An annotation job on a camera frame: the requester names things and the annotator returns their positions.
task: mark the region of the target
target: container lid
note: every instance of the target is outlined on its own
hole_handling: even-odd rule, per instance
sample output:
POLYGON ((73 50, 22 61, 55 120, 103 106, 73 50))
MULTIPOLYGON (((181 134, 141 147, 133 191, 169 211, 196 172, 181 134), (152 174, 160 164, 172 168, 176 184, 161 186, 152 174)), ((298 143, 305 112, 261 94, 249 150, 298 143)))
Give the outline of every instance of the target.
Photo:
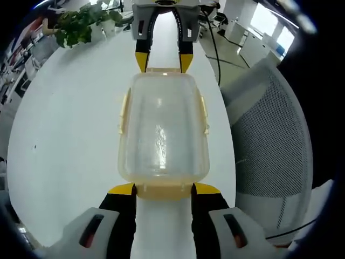
POLYGON ((118 165, 126 180, 186 185, 209 172, 206 109, 192 76, 136 75, 121 116, 118 165))

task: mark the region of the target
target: chair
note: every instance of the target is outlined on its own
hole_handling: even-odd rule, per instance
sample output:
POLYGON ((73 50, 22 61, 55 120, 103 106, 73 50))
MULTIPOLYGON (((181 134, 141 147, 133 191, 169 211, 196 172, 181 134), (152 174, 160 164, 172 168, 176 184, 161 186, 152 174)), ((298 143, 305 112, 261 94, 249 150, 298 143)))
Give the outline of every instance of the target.
MULTIPOLYGON (((285 78, 263 59, 222 88, 236 162, 236 207, 262 225, 266 237, 302 224, 312 190, 307 123, 285 78)), ((289 244, 296 232, 269 239, 289 244)))
POLYGON ((31 56, 25 62, 25 71, 26 71, 26 75, 29 81, 33 81, 38 70, 39 70, 39 65, 37 64, 36 60, 31 56))
POLYGON ((207 18, 205 17, 204 13, 201 13, 198 16, 198 22, 200 25, 200 32, 199 37, 203 37, 203 31, 208 31, 209 24, 207 23, 207 19, 209 20, 210 24, 214 21, 215 17, 217 16, 217 7, 216 6, 207 6, 209 8, 213 8, 213 10, 208 14, 207 18))

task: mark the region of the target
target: floor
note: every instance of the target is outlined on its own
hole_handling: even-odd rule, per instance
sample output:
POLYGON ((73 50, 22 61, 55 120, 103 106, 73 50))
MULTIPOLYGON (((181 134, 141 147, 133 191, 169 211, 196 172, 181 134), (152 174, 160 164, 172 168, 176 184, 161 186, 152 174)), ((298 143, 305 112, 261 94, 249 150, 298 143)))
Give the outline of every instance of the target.
MULTIPOLYGON (((245 73, 248 66, 243 58, 238 54, 240 48, 238 45, 228 42, 224 37, 217 33, 216 29, 213 29, 213 35, 215 37, 220 61, 220 86, 223 87, 245 73)), ((199 39, 199 42, 203 47, 206 56, 209 58, 218 79, 218 64, 215 47, 209 30, 207 32, 203 32, 203 37, 199 39)))

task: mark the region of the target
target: wall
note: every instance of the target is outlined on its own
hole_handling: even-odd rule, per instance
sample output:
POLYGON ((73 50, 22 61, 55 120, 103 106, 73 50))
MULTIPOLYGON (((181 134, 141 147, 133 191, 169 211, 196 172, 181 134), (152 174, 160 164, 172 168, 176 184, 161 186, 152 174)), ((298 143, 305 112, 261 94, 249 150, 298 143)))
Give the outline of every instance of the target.
POLYGON ((224 12, 226 0, 219 0, 220 8, 218 12, 224 12))
POLYGON ((238 18, 238 22, 244 27, 250 25, 257 3, 253 0, 226 0, 223 13, 229 20, 238 18))
POLYGON ((274 32, 272 34, 272 39, 274 39, 275 41, 277 41, 278 37, 280 36, 282 30, 284 28, 284 25, 282 25, 279 20, 278 20, 278 24, 274 29, 274 32))
POLYGON ((123 6, 125 7, 124 9, 124 11, 125 12, 128 12, 128 11, 131 11, 132 10, 132 0, 122 0, 122 2, 123 2, 123 6))
POLYGON ((244 0, 244 6, 239 17, 238 23, 243 27, 249 27, 258 3, 253 0, 244 0))
POLYGON ((223 13, 229 20, 239 18, 244 6, 244 0, 226 0, 223 13))

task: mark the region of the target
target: white table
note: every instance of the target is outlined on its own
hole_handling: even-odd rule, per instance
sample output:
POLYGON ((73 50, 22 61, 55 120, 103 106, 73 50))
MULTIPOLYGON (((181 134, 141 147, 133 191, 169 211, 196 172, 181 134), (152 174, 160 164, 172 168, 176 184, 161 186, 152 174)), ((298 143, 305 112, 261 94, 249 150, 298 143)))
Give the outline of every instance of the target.
POLYGON ((230 20, 229 25, 226 27, 224 37, 229 41, 240 45, 242 43, 242 38, 244 37, 245 31, 247 31, 247 29, 241 24, 234 20, 230 20))
MULTIPOLYGON (((159 39, 154 37, 150 67, 166 65, 163 60, 178 64, 177 51, 171 50, 177 45, 176 25, 168 29, 170 39, 163 37, 157 33, 167 29, 162 19, 168 18, 160 16, 156 22, 160 25, 154 35, 159 39), (160 47, 166 49, 159 53, 160 47)), ((55 243, 63 227, 87 208, 99 207, 109 189, 126 183, 117 168, 118 124, 122 98, 133 75, 140 72, 134 52, 135 41, 129 32, 95 45, 58 49, 22 100, 9 144, 10 197, 20 219, 44 246, 55 243)), ((233 207, 236 177, 229 121, 214 72, 199 43, 194 44, 188 73, 194 76, 208 107, 210 172, 202 182, 220 189, 233 207)), ((179 258, 195 256, 188 229, 190 199, 163 203, 138 199, 136 221, 132 258, 158 258, 160 254, 176 258, 176 249, 179 258), (148 226, 151 233, 170 236, 171 243, 162 244, 161 234, 147 238, 148 226), (187 233, 176 231, 184 226, 187 233)))

